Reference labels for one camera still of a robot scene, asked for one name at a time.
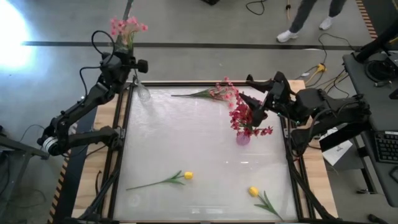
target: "concrete floor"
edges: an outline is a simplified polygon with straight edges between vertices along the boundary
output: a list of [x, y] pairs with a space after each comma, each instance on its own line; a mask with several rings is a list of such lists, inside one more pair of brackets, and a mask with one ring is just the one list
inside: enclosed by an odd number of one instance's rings
[[[248, 12], [249, 1], [221, 0], [210, 7], [199, 0], [135, 0], [132, 13], [149, 25], [136, 42], [278, 44], [275, 37], [289, 26], [284, 1], [268, 0], [263, 16]], [[293, 0], [292, 17], [299, 0]], [[293, 45], [319, 45], [322, 33], [318, 25], [327, 15], [330, 0], [319, 1], [312, 11], [300, 38]], [[92, 47], [20, 46], [21, 41], [88, 42], [97, 29], [108, 30], [109, 19], [122, 18], [127, 0], [0, 0], [0, 124], [10, 138], [19, 139], [31, 124], [48, 125], [51, 118], [72, 105], [83, 94], [78, 70], [97, 66], [100, 56]], [[354, 0], [348, 0], [341, 15], [328, 33], [347, 38], [352, 45], [369, 42], [370, 36]], [[98, 37], [98, 41], [107, 41]], [[341, 40], [323, 37], [327, 45], [345, 45]], [[328, 71], [322, 80], [339, 74], [341, 57], [349, 51], [329, 50]], [[135, 55], [149, 61], [149, 73], [143, 80], [219, 80], [229, 76], [242, 80], [247, 74], [267, 79], [276, 71], [295, 78], [323, 60], [321, 50], [253, 50], [253, 49], [173, 49], [136, 48]], [[92, 86], [99, 71], [85, 71]], [[339, 87], [351, 95], [354, 89], [347, 78]], [[345, 94], [333, 90], [333, 97]], [[24, 143], [36, 146], [41, 134], [32, 128]], [[10, 221], [28, 219], [44, 223], [49, 216], [62, 157], [47, 161], [32, 159], [21, 186], [43, 191], [47, 202], [28, 210], [12, 209]], [[358, 170], [329, 173], [339, 216], [345, 220], [365, 222], [373, 213], [390, 223], [398, 223], [398, 208], [388, 206], [383, 195], [357, 195], [364, 187]]]

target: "white sneaker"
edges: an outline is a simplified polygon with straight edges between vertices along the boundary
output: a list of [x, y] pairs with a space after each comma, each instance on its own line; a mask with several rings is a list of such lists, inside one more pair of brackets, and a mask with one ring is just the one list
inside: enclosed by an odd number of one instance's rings
[[281, 33], [281, 34], [279, 34], [279, 35], [276, 37], [276, 39], [277, 39], [279, 42], [284, 43], [284, 42], [286, 42], [286, 41], [288, 41], [288, 40], [290, 40], [290, 39], [296, 39], [297, 37], [299, 37], [299, 36], [297, 35], [297, 33], [292, 33], [291, 31], [287, 30], [287, 31], [285, 31], [285, 32], [283, 32], [283, 33]]
[[333, 24], [333, 18], [328, 16], [320, 25], [319, 25], [319, 29], [321, 30], [327, 30], [331, 27], [331, 25]]

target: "keyboard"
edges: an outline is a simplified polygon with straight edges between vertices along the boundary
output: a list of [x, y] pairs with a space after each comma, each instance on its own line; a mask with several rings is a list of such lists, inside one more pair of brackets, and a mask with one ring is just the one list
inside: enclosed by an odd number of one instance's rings
[[376, 160], [379, 162], [398, 164], [398, 133], [380, 132], [375, 133]]

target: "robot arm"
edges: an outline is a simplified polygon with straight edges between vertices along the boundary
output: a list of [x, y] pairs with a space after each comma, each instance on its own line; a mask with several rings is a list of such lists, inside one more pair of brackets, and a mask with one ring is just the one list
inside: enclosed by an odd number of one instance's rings
[[[249, 75], [246, 83], [263, 93], [268, 91], [262, 103], [250, 96], [240, 94], [253, 112], [253, 126], [258, 127], [267, 117], [265, 111], [272, 111], [279, 116], [286, 117], [297, 126], [305, 125], [310, 117], [318, 121], [316, 124], [313, 123], [311, 128], [295, 129], [291, 132], [292, 145], [300, 151], [305, 150], [312, 137], [325, 133], [340, 124], [363, 124], [370, 115], [369, 105], [362, 95], [347, 99], [334, 99], [325, 91], [313, 88], [294, 93], [281, 72], [277, 72], [274, 79], [266, 82], [255, 82]], [[333, 143], [324, 144], [325, 147], [322, 149], [329, 149], [346, 140], [347, 138], [334, 139]]]
[[148, 71], [145, 60], [139, 60], [136, 63], [136, 59], [124, 50], [118, 50], [114, 55], [103, 53], [100, 65], [102, 73], [90, 92], [84, 99], [53, 118], [50, 125], [45, 128], [42, 137], [37, 140], [37, 144], [43, 146], [50, 155], [57, 156], [64, 154], [71, 147], [98, 142], [103, 142], [113, 149], [120, 147], [119, 134], [109, 126], [88, 133], [72, 135], [68, 133], [73, 123], [98, 105], [111, 101], [115, 94], [124, 89], [131, 69], [138, 69], [142, 73]]

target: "person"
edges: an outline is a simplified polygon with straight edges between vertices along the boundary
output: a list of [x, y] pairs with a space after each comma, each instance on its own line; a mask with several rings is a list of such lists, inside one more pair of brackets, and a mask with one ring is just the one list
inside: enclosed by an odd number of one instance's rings
[[[300, 7], [298, 7], [297, 15], [294, 18], [290, 29], [277, 36], [277, 40], [279, 42], [284, 43], [290, 39], [296, 39], [297, 37], [299, 37], [298, 32], [303, 27], [304, 22], [307, 20], [308, 15], [310, 14], [312, 7], [316, 3], [316, 1], [317, 0], [301, 1]], [[320, 24], [319, 29], [327, 30], [331, 27], [333, 23], [333, 18], [341, 12], [345, 2], [346, 0], [331, 0], [329, 16]]]

